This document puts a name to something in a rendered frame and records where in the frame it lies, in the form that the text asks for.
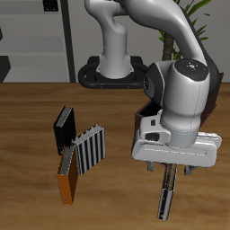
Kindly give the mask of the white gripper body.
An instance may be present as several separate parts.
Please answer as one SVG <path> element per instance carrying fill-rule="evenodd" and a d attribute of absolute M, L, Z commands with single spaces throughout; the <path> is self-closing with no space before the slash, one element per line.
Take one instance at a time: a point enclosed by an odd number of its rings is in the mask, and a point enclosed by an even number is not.
<path fill-rule="evenodd" d="M 221 142 L 222 138 L 216 133 L 199 132 L 192 146 L 171 148 L 143 140 L 137 131 L 131 156 L 139 161 L 211 167 L 216 162 L 217 150 Z"/>

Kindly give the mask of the grey striped book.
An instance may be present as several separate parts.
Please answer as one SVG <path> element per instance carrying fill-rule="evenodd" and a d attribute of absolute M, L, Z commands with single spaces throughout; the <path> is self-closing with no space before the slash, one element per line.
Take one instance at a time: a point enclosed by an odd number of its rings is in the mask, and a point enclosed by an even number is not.
<path fill-rule="evenodd" d="M 105 158 L 105 132 L 99 124 L 77 136 L 73 144 L 80 175 L 86 173 Z"/>
<path fill-rule="evenodd" d="M 166 164 L 157 218 L 166 221 L 169 216 L 173 199 L 174 185 L 177 173 L 176 164 Z"/>

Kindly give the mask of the orange book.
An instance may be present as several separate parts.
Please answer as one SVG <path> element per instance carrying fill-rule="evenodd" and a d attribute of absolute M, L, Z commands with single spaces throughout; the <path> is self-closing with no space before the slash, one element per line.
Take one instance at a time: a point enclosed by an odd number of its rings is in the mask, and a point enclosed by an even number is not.
<path fill-rule="evenodd" d="M 72 146 L 66 147 L 57 169 L 58 187 L 64 205 L 72 205 L 74 202 L 77 178 L 75 149 Z"/>

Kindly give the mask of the black book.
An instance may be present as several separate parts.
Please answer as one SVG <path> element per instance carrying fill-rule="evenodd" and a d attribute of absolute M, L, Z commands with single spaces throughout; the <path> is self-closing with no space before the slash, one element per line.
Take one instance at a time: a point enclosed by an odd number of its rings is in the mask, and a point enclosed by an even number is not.
<path fill-rule="evenodd" d="M 72 140 L 76 136 L 74 109 L 64 106 L 53 125 L 53 129 L 57 143 L 57 153 L 62 155 L 63 149 L 66 146 L 71 146 Z"/>

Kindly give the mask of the green pot plant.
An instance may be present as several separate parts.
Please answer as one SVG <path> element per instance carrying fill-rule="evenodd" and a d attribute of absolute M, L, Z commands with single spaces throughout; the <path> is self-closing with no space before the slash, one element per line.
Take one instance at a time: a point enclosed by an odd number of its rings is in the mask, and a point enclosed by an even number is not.
<path fill-rule="evenodd" d="M 180 6 L 181 0 L 173 0 L 178 6 Z M 192 0 L 189 4 L 187 4 L 187 6 L 185 7 L 184 11 L 188 16 L 191 16 L 192 14 L 194 14 L 196 11 L 198 11 L 199 8 L 203 7 L 204 5 L 208 4 L 211 2 L 211 0 L 201 0 L 200 2 L 197 2 L 196 4 L 194 4 L 195 0 Z M 192 22 L 192 25 L 194 26 L 196 21 L 198 20 L 195 19 Z M 205 32 L 205 28 L 207 27 L 207 25 L 204 25 L 202 27 L 200 27 L 197 30 L 197 33 L 199 35 L 199 39 L 200 40 L 207 40 L 208 37 L 200 37 L 200 35 L 202 33 Z M 182 53 L 181 51 L 176 51 L 174 48 L 174 38 L 163 32 L 163 31 L 159 31 L 161 34 L 161 37 L 158 38 L 159 40 L 161 40 L 164 44 L 164 49 L 163 49 L 163 56 L 162 56 L 162 61 L 168 61 L 168 60 L 178 60 L 181 59 Z"/>

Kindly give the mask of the white shelf unit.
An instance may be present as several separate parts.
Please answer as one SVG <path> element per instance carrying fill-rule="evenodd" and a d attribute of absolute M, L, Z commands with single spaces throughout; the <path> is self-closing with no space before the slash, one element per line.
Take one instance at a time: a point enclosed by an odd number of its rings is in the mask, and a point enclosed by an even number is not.
<path fill-rule="evenodd" d="M 42 0 L 0 0 L 0 56 L 11 70 L 3 83 L 73 83 L 75 63 L 68 0 L 45 12 Z"/>

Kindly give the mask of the dark grey block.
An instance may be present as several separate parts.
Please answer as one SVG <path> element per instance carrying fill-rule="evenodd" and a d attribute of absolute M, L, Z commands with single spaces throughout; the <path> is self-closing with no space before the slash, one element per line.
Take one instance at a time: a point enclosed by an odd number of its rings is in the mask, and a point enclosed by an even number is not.
<path fill-rule="evenodd" d="M 0 56 L 0 83 L 4 81 L 9 71 L 11 70 L 11 64 L 8 56 Z"/>

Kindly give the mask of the black box on shelf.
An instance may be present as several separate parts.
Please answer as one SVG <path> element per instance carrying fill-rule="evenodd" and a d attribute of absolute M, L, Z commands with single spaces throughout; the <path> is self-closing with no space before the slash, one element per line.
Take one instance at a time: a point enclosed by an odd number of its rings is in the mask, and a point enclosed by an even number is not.
<path fill-rule="evenodd" d="M 42 3 L 45 12 L 58 11 L 58 0 L 42 0 Z"/>

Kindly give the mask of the flat black base plate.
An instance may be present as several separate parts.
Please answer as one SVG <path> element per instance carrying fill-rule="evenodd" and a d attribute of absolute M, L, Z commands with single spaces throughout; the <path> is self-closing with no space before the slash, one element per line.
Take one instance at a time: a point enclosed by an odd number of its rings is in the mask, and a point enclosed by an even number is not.
<path fill-rule="evenodd" d="M 142 58 L 131 57 L 131 65 L 134 71 L 128 76 L 120 79 L 110 79 L 102 76 L 96 71 L 99 65 L 99 57 L 92 56 L 87 64 L 78 72 L 78 81 L 81 86 L 89 89 L 141 89 L 143 88 L 147 66 L 143 64 Z"/>

